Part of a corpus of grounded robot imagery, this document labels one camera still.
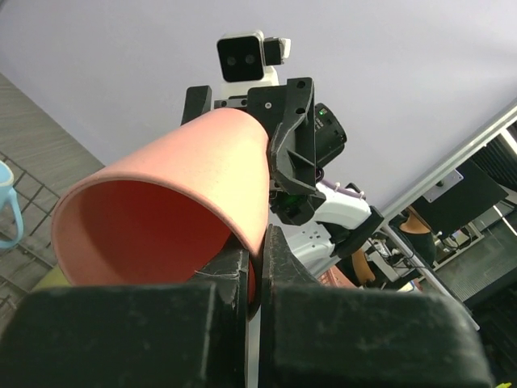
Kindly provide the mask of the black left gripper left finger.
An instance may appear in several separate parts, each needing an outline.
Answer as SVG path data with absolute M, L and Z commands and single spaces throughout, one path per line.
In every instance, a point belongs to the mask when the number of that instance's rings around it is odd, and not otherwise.
M 4 387 L 243 387 L 250 259 L 230 237 L 182 284 L 25 297 L 1 338 Z

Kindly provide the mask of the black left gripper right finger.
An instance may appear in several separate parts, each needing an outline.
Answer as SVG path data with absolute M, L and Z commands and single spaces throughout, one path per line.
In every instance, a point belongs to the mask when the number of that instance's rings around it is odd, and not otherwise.
M 320 284 L 269 226 L 263 244 L 261 387 L 491 387 L 469 314 L 437 294 Z

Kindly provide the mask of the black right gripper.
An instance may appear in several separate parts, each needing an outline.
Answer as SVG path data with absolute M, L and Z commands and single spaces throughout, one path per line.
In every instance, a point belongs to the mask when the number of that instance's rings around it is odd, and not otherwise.
M 344 149 L 346 136 L 330 113 L 320 116 L 321 106 L 316 112 L 315 141 L 311 78 L 290 78 L 281 86 L 251 88 L 247 94 L 249 115 L 233 112 L 245 109 L 242 100 L 234 102 L 235 107 L 231 100 L 225 105 L 214 103 L 214 108 L 223 111 L 215 113 L 214 124 L 221 130 L 223 124 L 229 124 L 229 134 L 215 139 L 217 146 L 222 146 L 222 140 L 229 141 L 217 151 L 217 157 L 223 152 L 229 154 L 224 161 L 217 159 L 213 167 L 213 172 L 222 173 L 220 178 L 213 178 L 213 211 L 229 226 L 266 226 L 269 178 L 274 181 L 274 189 L 289 195 L 314 194 L 316 165 L 321 169 L 336 158 Z M 309 198 L 308 212 L 297 210 L 293 214 L 303 216 L 301 223 L 288 224 L 303 225 L 324 199 L 317 192 L 313 203 Z

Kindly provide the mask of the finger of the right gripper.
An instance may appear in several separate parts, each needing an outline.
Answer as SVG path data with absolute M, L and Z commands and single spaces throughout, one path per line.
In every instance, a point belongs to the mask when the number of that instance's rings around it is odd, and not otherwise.
M 189 123 L 199 116 L 211 111 L 212 88 L 205 86 L 190 86 L 186 90 L 181 125 Z

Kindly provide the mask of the pink handleless tumbler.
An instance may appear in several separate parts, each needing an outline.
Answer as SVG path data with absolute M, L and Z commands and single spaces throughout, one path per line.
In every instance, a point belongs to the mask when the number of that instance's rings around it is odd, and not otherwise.
M 259 275 L 268 221 L 268 136 L 221 108 L 87 176 L 54 209 L 51 241 L 72 285 L 191 278 L 231 237 Z

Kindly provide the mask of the light blue mug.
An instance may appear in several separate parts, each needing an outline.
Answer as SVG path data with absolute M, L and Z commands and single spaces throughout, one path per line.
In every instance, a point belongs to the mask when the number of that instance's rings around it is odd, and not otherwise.
M 11 208 L 16 234 L 11 240 L 2 240 L 2 249 L 11 249 L 17 245 L 24 233 L 23 216 L 19 207 L 18 194 L 14 188 L 15 176 L 12 170 L 4 163 L 1 162 L 1 209 L 4 209 L 6 205 Z

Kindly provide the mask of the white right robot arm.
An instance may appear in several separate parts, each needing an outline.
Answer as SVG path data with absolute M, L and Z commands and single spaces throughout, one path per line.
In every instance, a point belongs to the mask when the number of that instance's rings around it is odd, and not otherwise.
M 338 122 L 314 101 L 310 78 L 284 85 L 246 82 L 213 100 L 209 86 L 187 89 L 183 123 L 218 108 L 241 110 L 267 131 L 271 211 L 303 226 L 289 247 L 267 231 L 254 265 L 262 289 L 258 359 L 261 387 L 490 387 L 477 332 L 449 297 L 352 291 L 318 285 L 305 262 L 349 255 L 382 223 L 357 187 L 337 188 L 324 166 L 344 148 Z

